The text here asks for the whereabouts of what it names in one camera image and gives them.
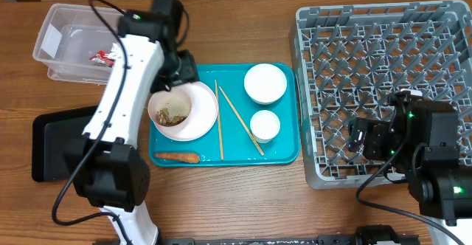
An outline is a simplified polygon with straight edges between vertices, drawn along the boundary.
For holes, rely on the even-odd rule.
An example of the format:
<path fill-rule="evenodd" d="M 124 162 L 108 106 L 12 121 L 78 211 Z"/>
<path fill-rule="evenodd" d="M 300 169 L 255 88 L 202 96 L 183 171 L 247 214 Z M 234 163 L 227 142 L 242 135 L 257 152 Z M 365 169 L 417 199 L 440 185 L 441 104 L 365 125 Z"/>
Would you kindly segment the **white tissue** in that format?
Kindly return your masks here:
<path fill-rule="evenodd" d="M 119 44 L 113 43 L 111 51 L 108 53 L 108 59 L 116 60 L 122 54 L 121 46 Z"/>

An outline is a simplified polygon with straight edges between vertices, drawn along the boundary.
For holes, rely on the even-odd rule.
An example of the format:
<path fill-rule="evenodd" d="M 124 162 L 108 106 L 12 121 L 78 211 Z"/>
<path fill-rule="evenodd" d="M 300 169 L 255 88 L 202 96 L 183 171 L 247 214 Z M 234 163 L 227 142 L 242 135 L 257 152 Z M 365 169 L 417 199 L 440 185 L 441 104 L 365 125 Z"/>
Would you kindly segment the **red snack wrapper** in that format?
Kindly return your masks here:
<path fill-rule="evenodd" d="M 117 54 L 115 52 L 99 51 L 89 58 L 90 61 L 102 64 L 107 67 L 113 67 Z"/>

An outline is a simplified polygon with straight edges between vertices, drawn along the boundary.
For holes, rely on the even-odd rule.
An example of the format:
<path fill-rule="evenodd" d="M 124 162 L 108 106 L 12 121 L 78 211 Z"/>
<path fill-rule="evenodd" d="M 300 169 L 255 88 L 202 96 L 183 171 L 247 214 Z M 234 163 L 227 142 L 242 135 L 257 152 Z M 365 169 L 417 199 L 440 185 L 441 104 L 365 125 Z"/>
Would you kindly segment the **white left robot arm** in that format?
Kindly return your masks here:
<path fill-rule="evenodd" d="M 81 137 L 71 140 L 63 153 L 70 175 L 53 204 L 56 224 L 65 225 L 58 207 L 73 186 L 99 212 L 68 225 L 105 216 L 121 244 L 159 244 L 159 229 L 145 205 L 150 168 L 139 155 L 137 140 L 150 93 L 198 80 L 191 54 L 177 50 L 181 19 L 187 15 L 184 9 L 129 10 L 119 18 L 113 32 L 118 56 L 100 104 Z"/>

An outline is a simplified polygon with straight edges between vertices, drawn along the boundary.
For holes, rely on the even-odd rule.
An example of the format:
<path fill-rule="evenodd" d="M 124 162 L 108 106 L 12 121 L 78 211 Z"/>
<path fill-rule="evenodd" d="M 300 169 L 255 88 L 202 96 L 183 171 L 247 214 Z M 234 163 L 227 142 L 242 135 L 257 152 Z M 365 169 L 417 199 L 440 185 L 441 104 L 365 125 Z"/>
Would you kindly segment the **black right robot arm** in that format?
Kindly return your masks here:
<path fill-rule="evenodd" d="M 348 150 L 384 163 L 357 189 L 356 200 L 423 222 L 434 244 L 470 244 L 471 168 L 459 163 L 457 111 L 411 89 L 389 94 L 387 103 L 395 109 L 390 121 L 357 117 L 348 125 Z M 390 168 L 404 175 L 418 214 L 362 199 L 362 190 Z"/>

